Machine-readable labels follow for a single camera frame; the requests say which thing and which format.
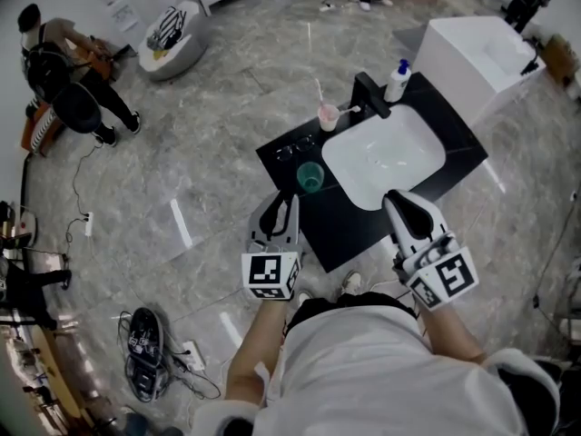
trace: sink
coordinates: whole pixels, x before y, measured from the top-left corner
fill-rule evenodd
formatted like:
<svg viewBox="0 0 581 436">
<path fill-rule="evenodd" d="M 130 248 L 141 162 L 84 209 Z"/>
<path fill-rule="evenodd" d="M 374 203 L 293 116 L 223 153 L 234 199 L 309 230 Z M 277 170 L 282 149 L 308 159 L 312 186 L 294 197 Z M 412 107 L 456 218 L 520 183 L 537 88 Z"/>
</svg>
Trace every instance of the sink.
<svg viewBox="0 0 581 436">
<path fill-rule="evenodd" d="M 521 75 L 535 50 L 502 18 L 432 19 L 414 61 L 464 122 L 473 127 L 523 96 L 546 65 Z"/>
<path fill-rule="evenodd" d="M 323 160 L 349 199 L 379 210 L 390 189 L 409 191 L 446 162 L 443 145 L 413 108 L 397 104 L 323 145 Z"/>
</svg>

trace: green cup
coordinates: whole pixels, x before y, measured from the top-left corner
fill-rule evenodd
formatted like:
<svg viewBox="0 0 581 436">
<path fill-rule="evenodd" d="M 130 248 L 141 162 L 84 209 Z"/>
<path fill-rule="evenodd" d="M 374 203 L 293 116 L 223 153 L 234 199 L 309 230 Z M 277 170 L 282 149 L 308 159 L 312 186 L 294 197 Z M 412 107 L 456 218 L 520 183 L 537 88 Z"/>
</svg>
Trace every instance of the green cup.
<svg viewBox="0 0 581 436">
<path fill-rule="evenodd" d="M 323 185 L 325 171 L 322 166 L 314 162 L 306 162 L 297 170 L 297 181 L 308 193 L 316 193 Z"/>
</svg>

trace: pink cup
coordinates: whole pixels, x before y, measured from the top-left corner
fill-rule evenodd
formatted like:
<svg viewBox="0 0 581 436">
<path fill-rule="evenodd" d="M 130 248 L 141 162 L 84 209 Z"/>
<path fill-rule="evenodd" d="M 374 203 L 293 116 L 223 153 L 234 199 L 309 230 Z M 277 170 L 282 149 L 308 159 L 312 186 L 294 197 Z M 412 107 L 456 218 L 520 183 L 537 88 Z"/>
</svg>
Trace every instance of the pink cup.
<svg viewBox="0 0 581 436">
<path fill-rule="evenodd" d="M 323 104 L 319 107 L 317 116 L 319 117 L 320 129 L 329 133 L 337 126 L 340 111 L 335 105 Z"/>
</svg>

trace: cardboard box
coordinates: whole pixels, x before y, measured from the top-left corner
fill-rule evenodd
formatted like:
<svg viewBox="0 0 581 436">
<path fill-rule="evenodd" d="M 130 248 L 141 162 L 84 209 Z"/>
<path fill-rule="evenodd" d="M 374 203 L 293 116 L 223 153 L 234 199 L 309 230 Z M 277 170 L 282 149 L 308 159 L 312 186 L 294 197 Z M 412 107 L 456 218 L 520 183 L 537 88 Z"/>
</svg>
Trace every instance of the cardboard box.
<svg viewBox="0 0 581 436">
<path fill-rule="evenodd" d="M 577 58 L 569 42 L 560 35 L 551 37 L 541 52 L 541 58 L 547 65 L 547 71 L 559 84 L 567 85 L 573 79 L 578 65 Z"/>
</svg>

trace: black countertop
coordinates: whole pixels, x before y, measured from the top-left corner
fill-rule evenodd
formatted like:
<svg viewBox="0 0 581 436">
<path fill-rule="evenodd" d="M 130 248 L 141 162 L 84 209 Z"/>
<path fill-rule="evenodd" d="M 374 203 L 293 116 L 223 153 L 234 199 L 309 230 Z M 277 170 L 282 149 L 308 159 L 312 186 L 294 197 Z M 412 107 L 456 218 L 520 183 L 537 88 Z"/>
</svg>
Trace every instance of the black countertop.
<svg viewBox="0 0 581 436">
<path fill-rule="evenodd" d="M 436 201 L 488 157 L 464 121 L 422 74 L 411 76 L 397 104 L 406 104 L 416 110 L 446 150 L 444 165 L 414 187 L 414 193 Z M 319 119 L 314 118 L 256 151 L 276 187 L 287 197 L 293 193 L 299 196 L 300 229 L 327 273 L 392 233 L 385 212 L 362 210 L 351 202 L 321 154 L 323 145 L 331 137 L 374 114 L 369 108 L 358 114 L 344 114 L 331 133 L 321 130 Z M 315 143 L 309 151 L 298 153 L 295 149 L 290 160 L 280 162 L 277 159 L 278 150 L 308 135 Z M 297 169 L 305 162 L 316 162 L 325 171 L 323 185 L 316 193 L 306 193 L 297 182 Z"/>
</svg>

